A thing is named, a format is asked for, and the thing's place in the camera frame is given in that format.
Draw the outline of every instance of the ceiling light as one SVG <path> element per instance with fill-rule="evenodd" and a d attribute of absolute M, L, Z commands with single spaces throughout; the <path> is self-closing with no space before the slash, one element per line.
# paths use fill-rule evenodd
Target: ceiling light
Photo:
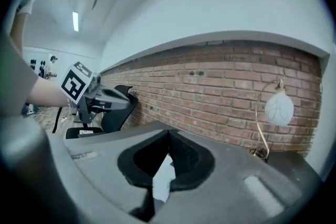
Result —
<path fill-rule="evenodd" d="M 78 13 L 77 12 L 73 12 L 72 13 L 72 21 L 73 21 L 73 28 L 76 32 L 78 32 Z"/>

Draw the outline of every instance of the red brick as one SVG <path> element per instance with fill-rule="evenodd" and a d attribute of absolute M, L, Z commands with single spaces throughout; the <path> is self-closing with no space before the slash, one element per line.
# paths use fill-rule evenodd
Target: red brick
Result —
<path fill-rule="evenodd" d="M 279 79 L 280 76 L 274 75 L 274 74 L 261 74 L 261 80 L 263 82 L 269 82 L 271 80 Z"/>
<path fill-rule="evenodd" d="M 258 55 L 246 55 L 246 54 L 228 54 L 225 55 L 226 61 L 234 62 L 259 62 L 260 57 Z"/>
<path fill-rule="evenodd" d="M 219 134 L 216 134 L 215 132 L 211 132 L 209 130 L 201 129 L 201 128 L 198 128 L 198 127 L 190 126 L 190 132 L 195 133 L 195 134 L 199 134 L 199 135 L 202 135 L 202 136 L 205 136 L 205 137 L 209 137 L 211 139 L 221 140 Z"/>
<path fill-rule="evenodd" d="M 172 118 L 170 117 L 167 117 L 167 116 L 163 116 L 163 115 L 156 115 L 156 118 L 159 120 L 159 121 L 163 121 L 169 125 L 172 125 L 172 126 L 175 126 L 177 121 L 176 120 L 173 120 Z"/>
<path fill-rule="evenodd" d="M 318 120 L 310 118 L 299 118 L 294 116 L 289 124 L 304 127 L 317 127 Z"/>
<path fill-rule="evenodd" d="M 252 71 L 252 63 L 249 62 L 236 62 L 235 63 L 236 70 L 249 70 Z"/>
<path fill-rule="evenodd" d="M 259 123 L 259 126 L 261 128 L 261 131 L 265 133 L 276 133 L 278 130 L 278 126 L 271 125 L 271 124 L 265 124 L 265 123 Z M 258 131 L 257 123 L 256 122 L 247 122 L 246 129 Z"/>
<path fill-rule="evenodd" d="M 232 107 L 233 108 L 238 108 L 238 109 L 248 109 L 250 106 L 250 102 L 249 101 L 245 101 L 245 100 L 236 100 L 234 99 L 232 102 Z"/>
<path fill-rule="evenodd" d="M 186 84 L 197 84 L 197 77 L 184 77 L 183 83 Z"/>
<path fill-rule="evenodd" d="M 224 97 L 232 97 L 232 98 L 239 98 L 239 99 L 247 99 L 247 100 L 257 100 L 258 93 L 257 92 L 249 92 L 244 90 L 237 90 L 237 89 L 223 89 L 223 96 Z"/>
<path fill-rule="evenodd" d="M 291 144 L 285 145 L 285 151 L 306 151 L 310 148 L 310 144 Z"/>
<path fill-rule="evenodd" d="M 161 82 L 182 83 L 183 77 L 162 77 Z"/>
<path fill-rule="evenodd" d="M 221 88 L 205 87 L 204 94 L 221 96 L 222 95 L 222 89 Z"/>
<path fill-rule="evenodd" d="M 310 68 L 309 68 L 309 66 L 302 63 L 301 64 L 301 71 L 309 73 Z"/>
<path fill-rule="evenodd" d="M 227 122 L 227 125 L 235 127 L 235 128 L 244 129 L 245 125 L 246 125 L 246 121 L 245 120 L 241 120 L 241 119 L 229 118 L 229 120 Z"/>
<path fill-rule="evenodd" d="M 165 83 L 164 84 L 164 88 L 167 89 L 167 90 L 174 90 L 175 85 L 174 84 Z"/>
<path fill-rule="evenodd" d="M 153 70 L 154 70 L 154 67 L 146 67 L 146 68 L 142 68 L 141 72 L 150 72 L 150 71 L 153 71 Z"/>
<path fill-rule="evenodd" d="M 154 71 L 161 71 L 161 70 L 162 70 L 162 66 L 154 67 Z"/>
<path fill-rule="evenodd" d="M 172 97 L 180 97 L 180 92 L 170 91 L 170 90 L 160 90 L 161 95 L 172 96 Z"/>
<path fill-rule="evenodd" d="M 290 129 L 290 134 L 298 134 L 298 135 L 312 135 L 313 129 L 306 127 L 292 127 Z"/>
<path fill-rule="evenodd" d="M 311 75 L 311 74 L 308 74 L 308 73 L 301 72 L 301 71 L 297 72 L 297 76 L 298 76 L 299 79 L 308 80 L 310 82 L 314 82 L 314 83 L 317 83 L 317 84 L 319 84 L 321 82 L 321 78 L 316 77 L 316 76 Z"/>
<path fill-rule="evenodd" d="M 298 97 L 315 100 L 315 96 L 314 96 L 313 92 L 303 90 L 303 89 L 298 89 Z"/>
<path fill-rule="evenodd" d="M 250 109 L 255 111 L 257 102 L 251 102 Z M 259 102 L 258 104 L 258 111 L 265 111 L 265 103 Z"/>
<path fill-rule="evenodd" d="M 255 142 L 255 141 L 251 141 L 251 140 L 242 140 L 242 142 L 240 143 L 240 145 L 242 147 L 255 148 L 255 147 L 257 147 L 258 143 Z"/>
<path fill-rule="evenodd" d="M 289 59 L 289 60 L 294 60 L 294 54 L 293 51 L 283 51 L 282 53 L 282 57 L 285 59 Z"/>
<path fill-rule="evenodd" d="M 277 58 L 276 59 L 276 64 L 278 66 L 300 70 L 300 63 L 295 62 L 295 61 L 291 61 L 291 60 L 288 60 L 288 59 Z"/>
<path fill-rule="evenodd" d="M 301 80 L 293 79 L 293 78 L 285 78 L 284 79 L 285 86 L 292 86 L 296 88 L 301 88 Z"/>
<path fill-rule="evenodd" d="M 234 128 L 234 127 L 231 127 L 231 126 L 220 126 L 220 125 L 218 125 L 216 127 L 216 131 L 218 133 L 223 133 L 223 134 L 236 136 L 236 137 L 243 137 L 243 138 L 250 138 L 251 135 L 252 135 L 251 131 L 246 131 L 246 130 Z"/>
<path fill-rule="evenodd" d="M 315 91 L 315 92 L 320 92 L 320 85 L 308 81 L 302 81 L 302 87 L 307 90 Z"/>
<path fill-rule="evenodd" d="M 148 83 L 148 87 L 151 87 L 151 88 L 163 88 L 163 86 L 164 86 L 163 83 L 156 83 L 156 82 Z"/>
<path fill-rule="evenodd" d="M 279 51 L 269 48 L 252 47 L 252 53 L 270 55 L 270 56 L 281 56 L 281 53 Z"/>
<path fill-rule="evenodd" d="M 239 145 L 241 142 L 241 139 L 225 135 L 225 138 L 222 141 L 228 144 L 232 144 L 232 145 Z"/>
<path fill-rule="evenodd" d="M 282 67 L 263 65 L 262 63 L 254 63 L 253 71 L 261 73 L 283 74 L 284 69 Z"/>
<path fill-rule="evenodd" d="M 283 146 L 284 146 L 284 144 L 273 143 L 270 149 L 273 150 L 273 151 L 282 151 Z"/>
<path fill-rule="evenodd" d="M 253 90 L 260 92 L 264 86 L 266 85 L 266 83 L 264 82 L 253 82 Z M 265 92 L 276 92 L 277 90 L 276 88 L 276 84 L 272 83 L 270 85 L 267 85 L 266 88 L 264 89 Z"/>
<path fill-rule="evenodd" d="M 200 62 L 199 69 L 233 69 L 232 62 Z"/>
<path fill-rule="evenodd" d="M 254 120 L 255 114 L 252 111 L 248 110 L 238 110 L 232 108 L 221 107 L 219 108 L 219 113 L 225 116 L 230 116 L 234 118 L 240 118 L 244 120 Z"/>
<path fill-rule="evenodd" d="M 303 116 L 303 117 L 312 118 L 314 117 L 314 111 L 309 110 L 309 109 L 304 109 L 304 108 L 295 108 L 294 116 Z"/>
<path fill-rule="evenodd" d="M 194 118 L 191 118 L 191 117 L 188 117 L 188 116 L 184 116 L 184 115 L 180 115 L 180 114 L 177 114 L 177 113 L 170 113 L 170 117 L 172 117 L 175 120 L 181 121 L 181 122 L 186 123 L 186 124 L 191 124 L 191 125 L 196 125 L 197 122 L 198 122 L 197 119 L 194 119 Z"/>
<path fill-rule="evenodd" d="M 162 67 L 162 70 L 180 70 L 180 69 L 184 69 L 183 63 L 177 63 L 175 65 L 167 65 Z"/>
<path fill-rule="evenodd" d="M 197 62 L 189 62 L 185 64 L 185 69 L 197 69 L 198 63 Z"/>
<path fill-rule="evenodd" d="M 308 54 L 296 54 L 295 60 L 299 62 L 303 62 L 309 66 L 313 66 L 314 64 L 317 64 L 317 59 L 315 59 L 315 57 L 312 57 L 312 55 L 308 55 Z"/>
<path fill-rule="evenodd" d="M 181 92 L 182 99 L 195 100 L 195 96 L 196 95 L 194 93 Z"/>
<path fill-rule="evenodd" d="M 206 72 L 206 76 L 208 78 L 222 78 L 223 77 L 223 71 L 209 70 L 209 71 Z"/>
<path fill-rule="evenodd" d="M 194 111 L 193 116 L 195 118 L 205 120 L 205 121 L 211 121 L 211 122 L 216 122 L 216 123 L 220 123 L 220 124 L 226 124 L 227 123 L 227 117 L 221 116 L 221 115 L 214 115 L 214 114 L 210 114 L 210 113 Z"/>
<path fill-rule="evenodd" d="M 267 141 L 270 142 L 282 142 L 289 143 L 292 140 L 292 136 L 288 134 L 268 134 Z"/>
<path fill-rule="evenodd" d="M 217 104 L 217 105 L 224 105 L 224 106 L 230 106 L 232 103 L 232 100 L 228 98 L 213 97 L 213 96 L 207 96 L 207 95 L 197 95 L 196 101 L 201 102 L 201 103 Z"/>
<path fill-rule="evenodd" d="M 279 126 L 278 127 L 278 133 L 279 134 L 289 134 L 290 132 L 290 127 L 288 126 Z"/>
<path fill-rule="evenodd" d="M 228 79 L 198 78 L 197 82 L 199 85 L 206 85 L 206 86 L 217 86 L 226 88 L 233 87 L 233 80 Z"/>
<path fill-rule="evenodd" d="M 170 110 L 170 111 L 175 111 L 181 114 L 185 114 L 185 115 L 191 115 L 191 110 L 190 109 L 186 109 L 186 108 L 182 108 L 180 106 L 177 105 L 173 105 L 170 103 L 164 103 L 164 102 L 157 102 L 157 105 L 161 108 Z"/>
<path fill-rule="evenodd" d="M 234 50 L 234 52 L 236 52 L 238 54 L 251 54 L 251 48 L 249 48 L 245 45 L 242 45 L 242 46 L 235 45 L 233 47 L 233 50 Z"/>
<path fill-rule="evenodd" d="M 284 68 L 286 77 L 296 78 L 296 71 L 293 69 Z"/>
<path fill-rule="evenodd" d="M 235 88 L 244 89 L 244 90 L 252 90 L 252 81 L 235 80 Z"/>
<path fill-rule="evenodd" d="M 317 109 L 316 103 L 310 100 L 301 100 L 301 106 L 308 109 Z"/>
<path fill-rule="evenodd" d="M 183 91 L 183 92 L 203 93 L 204 87 L 203 86 L 194 86 L 194 85 L 176 85 L 175 90 Z"/>
<path fill-rule="evenodd" d="M 217 114 L 219 112 L 219 107 L 215 105 L 210 105 L 210 104 L 204 104 L 202 107 L 202 110 L 205 112 L 210 112 L 210 113 L 215 113 Z"/>
<path fill-rule="evenodd" d="M 312 140 L 311 136 L 293 135 L 291 143 L 310 143 L 311 140 Z"/>
<path fill-rule="evenodd" d="M 167 96 L 163 96 L 162 97 L 162 101 L 166 102 L 166 103 L 171 103 L 172 100 L 173 100 L 173 98 L 171 98 L 171 97 L 167 97 Z"/>
<path fill-rule="evenodd" d="M 210 131 L 215 131 L 217 124 L 209 122 L 209 121 L 199 121 L 199 120 L 197 120 L 195 125 L 203 128 L 203 129 L 207 129 L 207 130 L 210 130 Z"/>
<path fill-rule="evenodd" d="M 260 80 L 260 74 L 250 71 L 236 71 L 227 70 L 225 71 L 225 77 L 228 79 L 246 79 L 246 80 Z"/>
<path fill-rule="evenodd" d="M 194 76 L 194 75 L 196 75 L 196 71 L 195 70 L 178 70 L 177 75 L 182 76 L 182 77 L 184 77 L 184 76 Z"/>
<path fill-rule="evenodd" d="M 188 131 L 189 130 L 190 125 L 182 123 L 182 122 L 177 122 L 177 128 L 183 129 Z"/>
<path fill-rule="evenodd" d="M 202 108 L 202 105 L 199 103 L 184 101 L 180 99 L 173 99 L 172 103 L 176 105 L 180 105 L 180 106 L 185 106 L 186 108 L 191 108 L 191 109 L 201 110 Z"/>
<path fill-rule="evenodd" d="M 272 65 L 272 66 L 276 64 L 275 57 L 267 56 L 267 55 L 261 55 L 257 62 L 263 63 L 265 65 Z"/>

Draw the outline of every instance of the gray surface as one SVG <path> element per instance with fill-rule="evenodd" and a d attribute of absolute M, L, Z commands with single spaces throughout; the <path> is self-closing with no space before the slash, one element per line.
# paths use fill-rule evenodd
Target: gray surface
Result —
<path fill-rule="evenodd" d="M 75 162 L 64 150 L 56 156 L 64 160 L 66 158 L 67 162 L 71 163 L 71 165 L 66 165 L 76 171 L 73 174 L 73 171 L 70 172 L 60 167 L 64 184 L 72 193 L 71 196 L 76 204 L 83 210 L 88 210 L 88 208 L 91 210 L 92 203 L 102 204 L 107 211 L 108 208 L 114 208 L 113 213 L 108 212 L 109 217 L 112 217 L 114 213 L 121 214 L 122 217 L 118 215 L 119 222 L 125 221 L 124 213 L 118 208 L 130 211 L 140 206 L 145 191 L 130 186 L 126 182 L 116 165 L 117 158 L 124 149 L 163 129 L 173 128 L 161 122 L 153 122 L 115 133 L 64 140 L 72 156 L 82 154 L 82 160 Z M 190 133 L 180 133 L 209 149 L 215 157 L 216 168 L 199 188 L 171 193 L 167 202 L 150 223 L 260 223 L 267 221 L 265 209 L 244 185 L 243 179 L 249 175 L 256 175 L 286 208 L 283 213 L 268 222 L 283 223 L 284 220 L 296 214 L 320 184 L 318 175 L 296 153 L 271 153 L 269 165 L 267 165 L 237 146 Z M 90 153 L 85 157 L 83 153 L 87 152 Z M 77 178 L 80 178 L 81 187 L 77 184 Z M 97 196 L 94 202 L 91 202 L 91 195 Z M 96 214 L 107 214 L 104 210 L 98 213 L 100 210 L 102 209 L 94 207 L 90 219 L 96 217 Z M 107 219 L 111 220 L 115 217 L 106 217 L 105 220 Z M 130 218 L 128 221 L 137 222 L 138 220 Z"/>
<path fill-rule="evenodd" d="M 112 220 L 114 223 L 143 223 L 114 206 L 96 190 L 68 154 L 62 137 L 48 135 L 48 138 L 61 181 L 79 212 L 83 214 L 79 218 L 80 223 L 106 224 Z"/>
<path fill-rule="evenodd" d="M 216 167 L 197 189 L 170 193 L 165 205 L 153 217 L 159 223 L 261 223 L 266 212 L 244 185 L 244 178 L 256 175 L 279 201 L 290 206 L 302 193 L 284 175 L 236 146 L 180 132 L 206 147 Z"/>
<path fill-rule="evenodd" d="M 147 190 L 131 186 L 127 182 L 118 169 L 117 159 L 125 149 L 158 134 L 160 131 L 156 130 L 110 142 L 72 146 L 68 148 L 68 151 L 71 156 L 90 153 L 93 157 L 76 161 L 79 170 L 102 196 L 116 207 L 130 212 L 142 205 Z"/>

